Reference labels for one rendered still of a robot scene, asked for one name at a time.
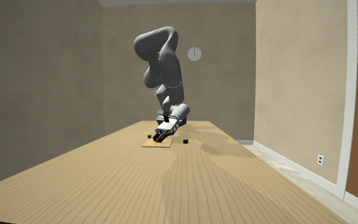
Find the tan flat mat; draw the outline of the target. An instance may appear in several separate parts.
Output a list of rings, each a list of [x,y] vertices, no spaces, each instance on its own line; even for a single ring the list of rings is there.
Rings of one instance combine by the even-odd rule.
[[[142,147],[170,148],[172,141],[173,139],[164,139],[161,143],[157,143],[150,138],[142,145]]]

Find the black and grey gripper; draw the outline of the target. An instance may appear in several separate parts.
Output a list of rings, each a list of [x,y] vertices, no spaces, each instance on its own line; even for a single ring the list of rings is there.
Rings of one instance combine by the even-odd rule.
[[[158,138],[159,142],[161,143],[164,138],[167,138],[167,136],[172,136],[178,127],[178,120],[174,117],[169,117],[169,123],[163,122],[159,125],[158,129],[155,130],[156,134],[153,136],[153,140],[156,142],[156,138]]]

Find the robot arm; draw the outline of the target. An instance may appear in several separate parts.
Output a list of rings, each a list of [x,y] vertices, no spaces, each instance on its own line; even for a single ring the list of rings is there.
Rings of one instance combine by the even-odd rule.
[[[156,92],[162,108],[157,114],[165,122],[169,123],[169,117],[174,117],[180,124],[190,108],[186,104],[175,106],[184,101],[181,68],[175,53],[177,44],[176,30],[167,26],[138,36],[134,41],[134,50],[142,60],[149,62],[143,78],[146,87],[162,85]]]

